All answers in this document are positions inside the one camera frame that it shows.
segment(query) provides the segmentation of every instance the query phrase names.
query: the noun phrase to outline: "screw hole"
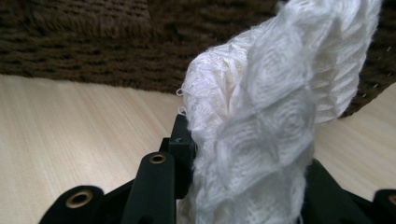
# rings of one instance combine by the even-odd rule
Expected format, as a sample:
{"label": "screw hole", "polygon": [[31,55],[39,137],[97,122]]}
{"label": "screw hole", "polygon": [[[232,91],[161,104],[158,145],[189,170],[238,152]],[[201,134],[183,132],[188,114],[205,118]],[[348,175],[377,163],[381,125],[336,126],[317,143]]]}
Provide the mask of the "screw hole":
{"label": "screw hole", "polygon": [[163,154],[156,154],[150,157],[149,161],[153,164],[163,163],[164,161],[166,161],[166,156],[164,156]]}
{"label": "screw hole", "polygon": [[90,190],[82,190],[70,196],[66,201],[69,208],[80,208],[91,201],[93,195]]}

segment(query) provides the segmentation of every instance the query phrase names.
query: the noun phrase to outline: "wood grain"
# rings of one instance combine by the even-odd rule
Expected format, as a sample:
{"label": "wood grain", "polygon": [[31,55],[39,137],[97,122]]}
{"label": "wood grain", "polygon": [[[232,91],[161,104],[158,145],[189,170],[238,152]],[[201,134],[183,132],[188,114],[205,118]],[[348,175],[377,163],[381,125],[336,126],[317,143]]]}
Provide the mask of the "wood grain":
{"label": "wood grain", "polygon": [[[316,157],[370,199],[396,188],[396,85],[351,118],[317,128]],[[77,185],[109,192],[169,136],[182,99],[67,81],[0,76],[0,222],[37,223]]]}

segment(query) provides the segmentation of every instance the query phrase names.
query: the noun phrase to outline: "light wooden surface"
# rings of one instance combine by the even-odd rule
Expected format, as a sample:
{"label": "light wooden surface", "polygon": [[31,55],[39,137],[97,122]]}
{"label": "light wooden surface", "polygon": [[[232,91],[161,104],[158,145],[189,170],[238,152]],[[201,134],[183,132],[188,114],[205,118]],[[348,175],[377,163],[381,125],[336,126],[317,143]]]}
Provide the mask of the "light wooden surface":
{"label": "light wooden surface", "polygon": [[[317,128],[316,157],[342,187],[371,199],[396,188],[396,85],[351,118]],[[109,192],[169,136],[181,98],[0,76],[0,223],[37,223],[63,192]]]}

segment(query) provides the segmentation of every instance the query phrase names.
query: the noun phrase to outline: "knit pattern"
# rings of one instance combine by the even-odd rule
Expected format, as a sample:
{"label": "knit pattern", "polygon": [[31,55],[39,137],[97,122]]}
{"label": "knit pattern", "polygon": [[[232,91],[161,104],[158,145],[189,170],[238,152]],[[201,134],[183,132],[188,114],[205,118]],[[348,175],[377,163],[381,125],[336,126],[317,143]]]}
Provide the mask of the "knit pattern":
{"label": "knit pattern", "polygon": [[343,117],[357,112],[396,81],[396,1],[382,2],[378,29],[360,74],[358,92]]}
{"label": "knit pattern", "polygon": [[290,0],[209,49],[181,88],[198,151],[178,223],[295,223],[314,124],[357,90],[380,1]]}

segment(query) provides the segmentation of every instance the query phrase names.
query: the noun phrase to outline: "black bracket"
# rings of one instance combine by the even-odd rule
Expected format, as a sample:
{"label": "black bracket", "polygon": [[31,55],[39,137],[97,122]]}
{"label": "black bracket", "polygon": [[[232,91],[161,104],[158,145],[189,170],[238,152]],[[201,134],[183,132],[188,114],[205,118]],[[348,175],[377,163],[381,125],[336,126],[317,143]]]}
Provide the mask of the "black bracket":
{"label": "black bracket", "polygon": [[[79,186],[61,195],[40,224],[174,224],[176,200],[192,181],[195,144],[185,117],[178,115],[170,138],[145,156],[136,179],[104,194]],[[349,193],[320,162],[308,166],[302,211],[304,224],[396,223],[396,189],[382,189],[372,202]]]}

